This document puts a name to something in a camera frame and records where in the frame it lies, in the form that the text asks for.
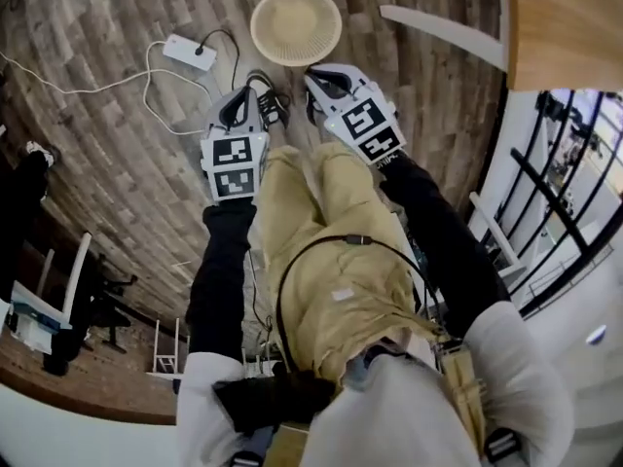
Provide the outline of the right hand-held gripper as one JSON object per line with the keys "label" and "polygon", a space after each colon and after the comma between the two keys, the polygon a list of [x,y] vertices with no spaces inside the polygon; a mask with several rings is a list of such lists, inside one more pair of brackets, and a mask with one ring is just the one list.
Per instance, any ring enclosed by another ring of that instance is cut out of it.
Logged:
{"label": "right hand-held gripper", "polygon": [[367,164],[377,164],[406,145],[394,103],[359,68],[342,63],[310,66],[304,75],[308,118],[324,116],[325,130]]}

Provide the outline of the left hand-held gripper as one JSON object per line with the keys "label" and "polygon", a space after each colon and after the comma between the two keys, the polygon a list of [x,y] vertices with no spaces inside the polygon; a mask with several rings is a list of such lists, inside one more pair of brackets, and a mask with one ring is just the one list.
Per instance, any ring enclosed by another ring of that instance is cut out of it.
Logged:
{"label": "left hand-held gripper", "polygon": [[254,89],[234,90],[210,108],[200,147],[213,201],[257,195],[269,140]]}

